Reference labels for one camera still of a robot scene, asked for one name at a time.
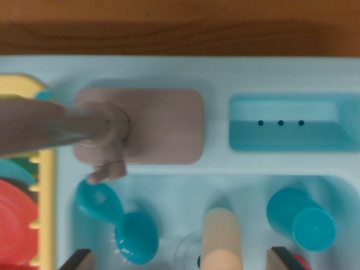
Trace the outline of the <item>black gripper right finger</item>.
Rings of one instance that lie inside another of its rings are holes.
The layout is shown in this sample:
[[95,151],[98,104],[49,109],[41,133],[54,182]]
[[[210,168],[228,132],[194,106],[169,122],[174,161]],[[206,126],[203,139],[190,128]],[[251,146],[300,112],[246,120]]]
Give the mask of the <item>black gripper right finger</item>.
[[272,247],[267,250],[267,270],[296,270],[305,268],[283,246]]

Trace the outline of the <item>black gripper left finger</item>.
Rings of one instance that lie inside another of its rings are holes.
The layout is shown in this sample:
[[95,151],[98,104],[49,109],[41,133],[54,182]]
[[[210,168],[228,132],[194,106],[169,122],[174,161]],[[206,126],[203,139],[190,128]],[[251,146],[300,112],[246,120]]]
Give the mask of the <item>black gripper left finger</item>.
[[91,249],[78,249],[59,270],[96,270],[97,255]]

